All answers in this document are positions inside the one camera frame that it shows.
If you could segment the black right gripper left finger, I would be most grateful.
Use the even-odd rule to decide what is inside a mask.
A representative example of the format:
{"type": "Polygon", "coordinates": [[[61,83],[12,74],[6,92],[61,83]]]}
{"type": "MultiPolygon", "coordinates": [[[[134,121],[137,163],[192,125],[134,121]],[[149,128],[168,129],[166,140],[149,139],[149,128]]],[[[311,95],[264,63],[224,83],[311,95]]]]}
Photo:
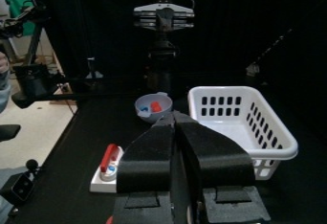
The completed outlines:
{"type": "Polygon", "coordinates": [[[173,224],[170,213],[172,113],[132,141],[117,169],[112,224],[173,224]]]}

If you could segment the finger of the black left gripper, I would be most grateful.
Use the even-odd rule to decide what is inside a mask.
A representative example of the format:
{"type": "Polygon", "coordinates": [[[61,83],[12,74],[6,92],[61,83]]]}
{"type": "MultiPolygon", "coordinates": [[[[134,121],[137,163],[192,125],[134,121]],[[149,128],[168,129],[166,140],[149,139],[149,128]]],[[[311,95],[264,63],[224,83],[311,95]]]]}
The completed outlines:
{"type": "Polygon", "coordinates": [[[173,29],[173,10],[172,9],[164,9],[164,30],[166,32],[170,32],[173,29]]]}
{"type": "Polygon", "coordinates": [[[164,12],[162,10],[156,10],[156,28],[158,32],[164,31],[164,12]]]}

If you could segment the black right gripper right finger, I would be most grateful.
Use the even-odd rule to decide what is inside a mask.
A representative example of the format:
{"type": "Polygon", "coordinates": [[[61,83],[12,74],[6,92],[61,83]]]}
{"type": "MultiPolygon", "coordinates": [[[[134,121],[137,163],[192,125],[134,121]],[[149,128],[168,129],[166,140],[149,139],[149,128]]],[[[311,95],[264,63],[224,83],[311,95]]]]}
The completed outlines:
{"type": "Polygon", "coordinates": [[[252,158],[221,133],[172,112],[190,191],[193,224],[271,221],[257,189],[252,158]]]}

